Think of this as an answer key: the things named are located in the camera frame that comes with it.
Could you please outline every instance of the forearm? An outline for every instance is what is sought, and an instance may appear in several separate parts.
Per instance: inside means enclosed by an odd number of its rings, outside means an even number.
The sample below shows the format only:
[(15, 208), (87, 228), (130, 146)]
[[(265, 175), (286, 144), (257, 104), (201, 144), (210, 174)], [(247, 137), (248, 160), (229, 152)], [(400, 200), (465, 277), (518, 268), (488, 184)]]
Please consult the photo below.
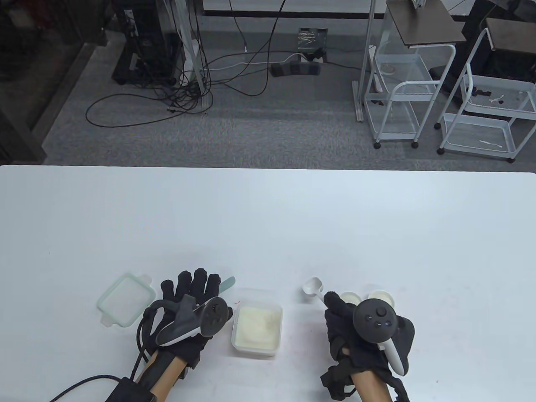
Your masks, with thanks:
[(392, 402), (387, 385), (372, 371), (355, 373), (351, 377), (363, 402)]
[[(144, 371), (147, 370), (147, 368), (154, 362), (157, 354), (158, 351), (156, 351), (151, 356), (149, 362), (145, 366)], [(158, 402), (164, 402), (166, 400), (171, 388), (173, 387), (173, 385), (175, 385), (175, 382), (177, 381), (178, 377), (181, 375), (185, 367), (186, 362), (182, 361), (179, 358), (174, 358), (171, 361), (166, 371), (164, 371), (157, 383), (153, 386), (153, 388), (151, 388), (151, 393), (156, 396)], [(136, 382), (139, 382), (142, 376), (143, 373), (137, 378)]]

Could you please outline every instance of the hand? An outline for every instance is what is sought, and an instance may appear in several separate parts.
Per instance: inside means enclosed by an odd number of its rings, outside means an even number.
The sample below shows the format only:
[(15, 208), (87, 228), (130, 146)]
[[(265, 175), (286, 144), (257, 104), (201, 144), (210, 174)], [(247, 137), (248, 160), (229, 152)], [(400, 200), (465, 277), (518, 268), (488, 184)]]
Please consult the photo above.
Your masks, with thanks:
[[(399, 378), (394, 378), (391, 374), (385, 354), (378, 349), (376, 344), (366, 342), (356, 332), (353, 324), (353, 312), (356, 306), (345, 303), (335, 292), (327, 292), (324, 296), (324, 303), (327, 307), (324, 316), (332, 357), (338, 362), (344, 361), (348, 370), (351, 371), (349, 374), (373, 371), (383, 382), (394, 388), (399, 402), (408, 402), (404, 385)], [(405, 327), (406, 319), (403, 317), (398, 317), (398, 319), (399, 327)], [(323, 383), (326, 380), (327, 382), (333, 381), (333, 374), (323, 378)]]
[[(195, 297), (198, 305), (203, 304), (207, 300), (218, 296), (220, 289), (221, 279), (217, 274), (210, 274), (207, 279), (206, 271), (202, 268), (199, 268), (192, 275), (188, 271), (183, 271), (178, 276), (177, 288), (175, 292), (173, 291), (173, 281), (170, 279), (162, 282), (160, 287), (162, 288), (162, 298), (164, 300), (170, 300), (172, 302), (178, 303), (182, 300), (185, 294)], [(233, 316), (233, 310), (231, 307), (229, 309), (230, 319)], [(201, 334), (198, 334), (194, 337), (186, 338), (176, 344), (173, 344), (168, 347), (158, 347), (156, 344), (156, 335), (164, 328), (166, 325), (171, 323), (175, 319), (175, 313), (164, 309), (164, 316), (160, 324), (158, 324), (156, 330), (150, 336), (149, 341), (147, 342), (146, 349), (150, 354), (153, 354), (157, 349), (164, 349), (168, 352), (173, 353), (178, 358), (182, 359), (190, 367), (195, 367), (199, 361), (200, 353), (205, 348), (206, 343), (211, 338), (205, 338)]]

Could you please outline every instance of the small white cup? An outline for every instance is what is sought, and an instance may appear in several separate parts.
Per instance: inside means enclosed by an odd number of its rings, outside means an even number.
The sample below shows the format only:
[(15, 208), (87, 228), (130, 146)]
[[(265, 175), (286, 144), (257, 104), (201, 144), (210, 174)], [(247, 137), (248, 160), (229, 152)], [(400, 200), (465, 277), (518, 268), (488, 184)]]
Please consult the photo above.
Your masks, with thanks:
[(373, 291), (368, 295), (367, 299), (380, 299), (380, 300), (383, 300), (388, 305), (390, 305), (392, 308), (394, 308), (393, 296), (391, 296), (386, 291)]
[(344, 301), (345, 303), (351, 303), (351, 304), (355, 304), (356, 306), (361, 303), (361, 298), (359, 297), (359, 295), (357, 293), (354, 293), (354, 292), (344, 292), (344, 293), (341, 293), (340, 294), (340, 298), (342, 299), (342, 301)]

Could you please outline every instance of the white cable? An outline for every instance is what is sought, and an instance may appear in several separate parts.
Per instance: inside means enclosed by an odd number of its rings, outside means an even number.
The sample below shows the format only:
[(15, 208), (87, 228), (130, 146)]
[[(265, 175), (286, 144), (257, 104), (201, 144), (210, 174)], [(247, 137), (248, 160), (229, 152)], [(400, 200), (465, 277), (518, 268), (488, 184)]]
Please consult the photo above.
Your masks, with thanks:
[[(272, 63), (285, 63), (285, 62), (287, 62), (287, 60), (289, 60), (292, 56), (302, 56), (302, 54), (301, 54), (301, 53), (292, 53), (290, 56), (288, 56), (288, 57), (287, 57), (286, 59), (284, 59), (282, 62), (268, 62), (268, 64), (272, 64)], [(230, 65), (230, 66), (227, 66), (227, 67), (222, 67), (222, 68), (219, 68), (219, 69), (210, 69), (210, 71), (227, 70), (227, 69), (231, 69), (231, 68), (236, 67), (237, 65), (241, 65), (241, 64), (258, 65), (258, 64), (266, 64), (266, 62), (257, 62), (257, 63), (239, 62), (239, 63), (233, 64), (233, 65)]]

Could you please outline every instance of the white table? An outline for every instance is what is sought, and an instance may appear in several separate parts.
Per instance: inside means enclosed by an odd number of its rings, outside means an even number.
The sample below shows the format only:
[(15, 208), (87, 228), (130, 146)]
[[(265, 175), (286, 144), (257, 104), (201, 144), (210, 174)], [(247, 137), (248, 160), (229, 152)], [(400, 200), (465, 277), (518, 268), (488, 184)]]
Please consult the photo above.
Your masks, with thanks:
[(300, 293), (313, 275), (326, 290), (393, 294), (416, 328), (412, 402), (533, 393), (533, 174), (8, 166), (0, 188), (2, 402), (128, 375), (135, 325), (103, 327), (97, 298), (125, 271), (158, 288), (199, 266), (236, 275), (229, 303), (240, 287), (273, 292), (281, 349), (239, 357), (228, 324), (169, 401), (330, 401), (323, 309)]

